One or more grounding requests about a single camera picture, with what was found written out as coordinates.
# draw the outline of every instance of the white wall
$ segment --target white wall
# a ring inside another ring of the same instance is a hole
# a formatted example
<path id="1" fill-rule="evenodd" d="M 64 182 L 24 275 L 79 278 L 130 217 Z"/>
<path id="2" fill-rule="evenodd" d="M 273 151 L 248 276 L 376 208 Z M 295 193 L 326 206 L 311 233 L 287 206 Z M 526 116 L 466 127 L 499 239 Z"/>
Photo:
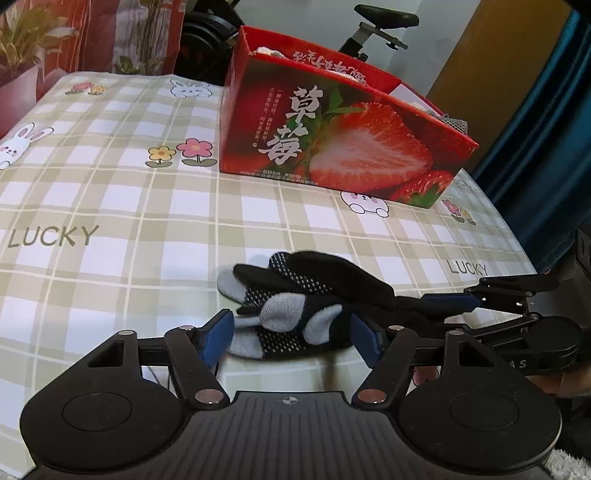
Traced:
<path id="1" fill-rule="evenodd" d="M 369 4 L 414 13 L 420 3 L 421 0 L 242 0 L 236 11 L 247 25 L 338 50 L 355 33 L 359 22 L 363 20 L 353 10 L 355 5 Z M 405 30 L 390 32 L 400 38 Z M 363 52 L 369 56 L 368 63 L 384 70 L 388 67 L 392 54 L 398 53 L 375 35 L 366 42 Z"/>
<path id="2" fill-rule="evenodd" d="M 423 0 L 416 11 L 419 26 L 409 28 L 402 37 L 408 50 L 395 52 L 387 70 L 426 95 L 479 3 L 480 0 Z"/>

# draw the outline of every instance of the box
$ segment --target box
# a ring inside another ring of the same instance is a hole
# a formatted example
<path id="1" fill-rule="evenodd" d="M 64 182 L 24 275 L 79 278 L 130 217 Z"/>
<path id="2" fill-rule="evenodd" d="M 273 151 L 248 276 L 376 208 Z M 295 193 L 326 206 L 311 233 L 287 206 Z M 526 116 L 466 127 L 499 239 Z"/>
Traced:
<path id="1" fill-rule="evenodd" d="M 331 49 L 242 27 L 222 99 L 220 169 L 429 208 L 478 145 L 389 95 L 401 84 Z"/>

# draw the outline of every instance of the checkered tablecloth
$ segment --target checkered tablecloth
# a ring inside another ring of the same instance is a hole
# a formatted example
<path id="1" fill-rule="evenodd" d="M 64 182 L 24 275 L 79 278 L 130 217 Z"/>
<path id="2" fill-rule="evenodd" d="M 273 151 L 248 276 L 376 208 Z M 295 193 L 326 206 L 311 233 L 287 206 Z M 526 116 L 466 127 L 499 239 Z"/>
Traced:
<path id="1" fill-rule="evenodd" d="M 430 210 L 358 198 L 360 209 L 341 192 L 219 173 L 211 164 L 221 88 L 178 98 L 171 78 L 67 76 L 7 137 L 30 122 L 30 138 L 54 129 L 0 172 L 0 469 L 8 473 L 33 465 L 18 430 L 23 405 L 84 353 L 121 329 L 159 336 L 235 307 L 217 292 L 220 266 L 316 249 L 415 296 L 534 272 L 463 171 Z M 203 165 L 183 161 L 178 145 L 191 138 L 213 145 Z M 155 147 L 176 153 L 166 160 Z M 150 167 L 150 155 L 171 164 Z M 505 318 L 484 310 L 464 320 Z M 293 362 L 228 357 L 218 377 L 230 396 L 351 395 L 367 373 L 350 349 Z"/>

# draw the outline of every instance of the teal curtain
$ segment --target teal curtain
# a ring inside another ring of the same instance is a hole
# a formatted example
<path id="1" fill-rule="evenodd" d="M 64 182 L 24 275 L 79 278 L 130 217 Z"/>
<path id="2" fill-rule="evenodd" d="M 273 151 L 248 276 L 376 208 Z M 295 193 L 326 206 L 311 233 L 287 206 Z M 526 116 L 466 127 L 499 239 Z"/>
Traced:
<path id="1" fill-rule="evenodd" d="M 472 176 L 538 272 L 591 222 L 591 27 L 578 13 Z"/>

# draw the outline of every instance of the bicycle seat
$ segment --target bicycle seat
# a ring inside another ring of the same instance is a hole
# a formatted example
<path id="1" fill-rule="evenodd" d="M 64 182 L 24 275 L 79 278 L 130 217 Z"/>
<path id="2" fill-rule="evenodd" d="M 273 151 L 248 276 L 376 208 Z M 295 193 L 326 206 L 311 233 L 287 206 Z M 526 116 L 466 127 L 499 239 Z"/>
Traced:
<path id="1" fill-rule="evenodd" d="M 355 11 L 382 30 L 416 27 L 418 25 L 418 16 L 407 12 L 373 7 L 372 5 L 356 5 Z"/>

